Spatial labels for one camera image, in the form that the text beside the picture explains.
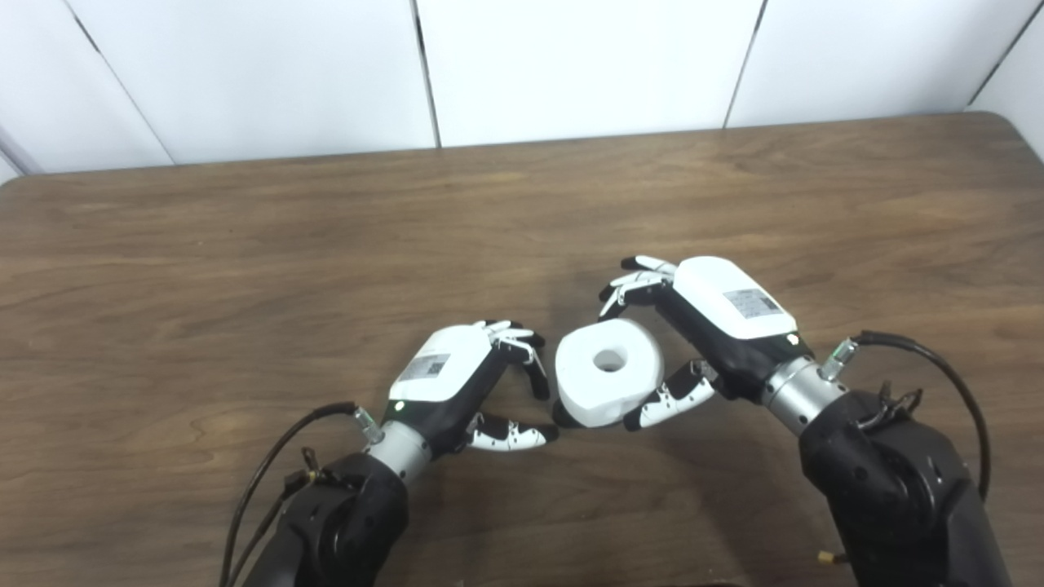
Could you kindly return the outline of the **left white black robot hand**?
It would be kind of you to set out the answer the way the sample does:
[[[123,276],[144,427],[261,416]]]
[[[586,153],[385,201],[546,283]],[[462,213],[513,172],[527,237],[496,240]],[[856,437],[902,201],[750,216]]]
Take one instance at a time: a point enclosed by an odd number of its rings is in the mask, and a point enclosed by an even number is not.
[[[389,389],[385,422],[420,435],[429,457],[472,446],[529,450],[557,441],[555,424],[528,424],[484,413],[482,404],[512,365],[529,377],[533,398],[551,397],[538,349],[544,338],[512,320],[452,324],[433,332]]]

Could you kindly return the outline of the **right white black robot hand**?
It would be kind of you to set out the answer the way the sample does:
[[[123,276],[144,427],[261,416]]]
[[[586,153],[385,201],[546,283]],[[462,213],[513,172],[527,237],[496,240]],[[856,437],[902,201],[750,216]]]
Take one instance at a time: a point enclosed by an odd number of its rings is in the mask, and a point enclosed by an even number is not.
[[[622,268],[626,274],[598,296],[600,322],[630,306],[652,306],[697,351],[624,415],[627,430],[652,427],[716,393],[768,408],[794,435],[806,430],[820,410],[805,405],[805,394],[787,399],[784,386],[812,363],[812,349],[772,294],[737,264],[715,256],[675,264],[637,255],[623,259]]]

